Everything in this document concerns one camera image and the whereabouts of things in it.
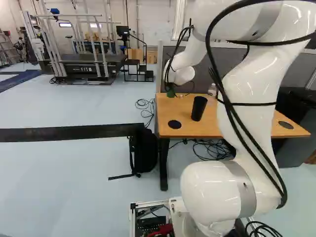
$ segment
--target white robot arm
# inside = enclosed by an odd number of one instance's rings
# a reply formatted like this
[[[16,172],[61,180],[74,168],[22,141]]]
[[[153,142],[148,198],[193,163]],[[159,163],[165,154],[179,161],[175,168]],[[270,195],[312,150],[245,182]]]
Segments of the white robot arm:
[[[182,85],[193,79],[195,72],[192,66],[206,55],[205,35],[209,24],[222,10],[236,2],[196,0],[192,17],[193,33],[185,51],[173,58],[168,82]],[[313,33],[316,28],[315,19],[316,4],[313,2],[285,0],[254,4],[224,17],[215,26],[211,40],[292,40]],[[251,46],[247,57],[222,80],[229,100],[243,104],[275,102],[288,67],[308,42]],[[169,63],[165,66],[164,76]],[[221,93],[218,98],[222,101],[225,99]],[[271,144],[275,105],[234,106],[234,109],[276,169],[271,168],[262,153],[237,125],[244,142],[281,187]],[[236,218],[269,212],[277,208],[281,201],[280,191],[245,148],[232,127],[226,106],[220,102],[217,105],[217,121],[223,137],[236,148],[234,161],[193,163],[181,176],[185,207],[207,236],[225,235],[233,227]]]

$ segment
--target table top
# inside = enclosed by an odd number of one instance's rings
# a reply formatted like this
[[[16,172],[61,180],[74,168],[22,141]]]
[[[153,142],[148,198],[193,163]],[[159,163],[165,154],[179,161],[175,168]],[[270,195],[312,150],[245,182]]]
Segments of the table top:
[[[201,121],[191,119],[194,97],[200,95],[208,99]],[[168,98],[166,93],[156,94],[158,133],[165,138],[223,138],[217,126],[216,99],[207,94],[190,94],[184,97]],[[168,126],[170,120],[178,120],[182,127],[172,129]],[[287,129],[278,124],[285,121],[294,129]],[[275,111],[272,124],[272,138],[309,137],[311,134],[283,114]]]

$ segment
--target backpack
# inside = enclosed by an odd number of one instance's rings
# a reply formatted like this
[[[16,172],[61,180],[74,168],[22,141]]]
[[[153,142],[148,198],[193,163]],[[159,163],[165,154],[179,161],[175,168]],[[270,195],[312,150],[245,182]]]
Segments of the backpack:
[[[110,177],[109,180],[136,176],[152,171],[158,160],[157,137],[148,128],[140,129],[129,139],[129,163],[131,174]]]

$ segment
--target stairs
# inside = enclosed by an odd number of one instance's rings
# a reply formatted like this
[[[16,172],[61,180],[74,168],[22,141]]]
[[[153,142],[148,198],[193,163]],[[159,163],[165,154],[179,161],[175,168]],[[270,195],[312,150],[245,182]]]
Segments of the stairs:
[[[129,66],[136,66],[137,69],[137,73],[136,74],[131,74],[129,72]],[[153,82],[154,81],[154,71],[148,71],[147,70],[147,64],[145,65],[140,65],[140,60],[139,59],[127,59],[125,61],[125,64],[123,65],[123,69],[121,69],[121,72],[124,73],[124,81],[149,81],[149,82]],[[125,73],[127,73],[129,75],[135,75],[137,76],[137,80],[127,80]],[[144,76],[144,80],[139,80],[138,76]]]

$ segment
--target light blue floor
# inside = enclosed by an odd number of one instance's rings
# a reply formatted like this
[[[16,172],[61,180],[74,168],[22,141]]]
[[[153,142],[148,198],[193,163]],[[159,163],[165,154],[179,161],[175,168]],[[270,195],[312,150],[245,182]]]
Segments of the light blue floor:
[[[0,127],[146,122],[134,103],[155,96],[155,83],[58,86],[50,79],[0,93]],[[161,192],[157,169],[141,179],[107,180],[130,173],[126,138],[0,143],[0,154],[0,234],[12,237],[127,237],[129,204],[179,196],[182,170],[198,161],[190,143],[171,149],[169,190]],[[315,236],[316,166],[281,172],[287,206],[256,219],[285,237]]]

